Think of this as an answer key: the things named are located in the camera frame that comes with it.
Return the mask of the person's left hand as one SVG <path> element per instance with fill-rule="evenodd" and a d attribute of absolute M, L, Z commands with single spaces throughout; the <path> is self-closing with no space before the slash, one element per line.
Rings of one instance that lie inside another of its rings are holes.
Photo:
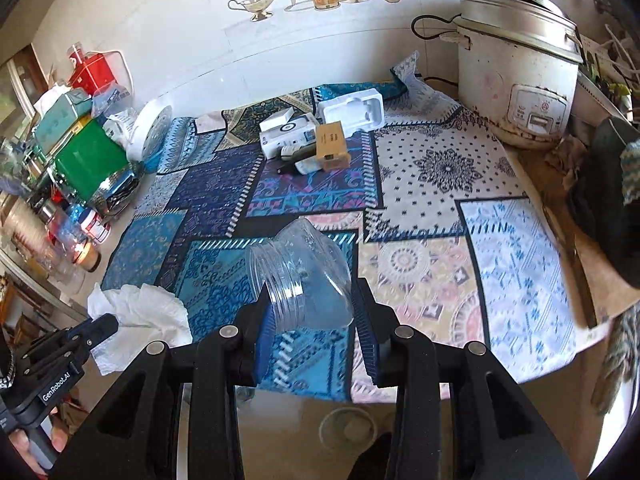
<path fill-rule="evenodd" d="M 27 434 L 25 434 L 24 430 L 15 430 L 12 434 L 9 435 L 9 440 L 17 450 L 18 454 L 21 455 L 21 458 L 24 462 L 30 467 L 30 469 L 41 479 L 47 477 L 47 473 L 44 469 L 39 465 L 38 460 L 36 460 L 35 456 L 30 452 L 30 442 Z M 68 433 L 60 427 L 54 427 L 52 429 L 51 434 L 51 442 L 53 447 L 58 451 L 62 452 L 66 447 L 68 441 Z"/>

